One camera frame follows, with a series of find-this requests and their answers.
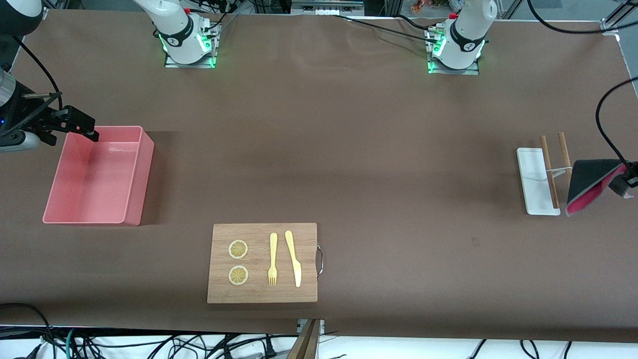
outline yellow plastic knife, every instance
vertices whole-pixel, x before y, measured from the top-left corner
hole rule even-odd
[[[288,244],[288,250],[290,251],[290,258],[292,259],[292,269],[295,271],[295,286],[301,286],[301,263],[295,256],[295,241],[292,238],[292,232],[286,231],[286,243]]]

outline wooden post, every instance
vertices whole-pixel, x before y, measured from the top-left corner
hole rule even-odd
[[[319,319],[307,321],[286,359],[315,359],[317,347],[319,346],[320,332],[321,324]]]
[[[549,159],[549,150],[547,149],[547,139],[545,136],[540,136],[540,147],[543,149],[543,159],[545,160],[545,171],[547,173],[547,182],[549,183],[549,193],[552,196],[552,204],[554,205],[554,209],[558,209],[558,194],[556,193],[554,174],[550,171],[552,169],[552,163]]]
[[[569,159],[569,152],[567,151],[567,142],[565,142],[564,132],[558,132],[558,142],[560,142],[560,147],[563,150],[563,161],[565,162],[565,167],[571,167],[572,161]],[[567,171],[567,181],[571,183],[572,169],[568,168],[566,171]]]

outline wooden cutting board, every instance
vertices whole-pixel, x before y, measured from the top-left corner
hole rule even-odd
[[[295,286],[290,252],[284,237],[292,231],[295,255],[301,263],[301,286]],[[277,233],[277,285],[268,285],[271,266],[270,237]],[[248,252],[240,259],[228,253],[235,240],[245,241]],[[317,301],[317,224],[264,223],[215,224],[212,229],[211,268],[208,278],[208,303],[299,303]],[[235,285],[228,279],[235,266],[248,270],[248,279]]]

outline fork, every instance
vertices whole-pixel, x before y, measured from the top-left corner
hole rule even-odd
[[[277,233],[271,233],[271,267],[268,269],[268,285],[277,285],[277,268],[275,268],[275,256],[277,254]]]

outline pink plastic bin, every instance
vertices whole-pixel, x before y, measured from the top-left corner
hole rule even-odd
[[[139,126],[95,126],[100,140],[68,134],[42,222],[140,225],[154,143]]]

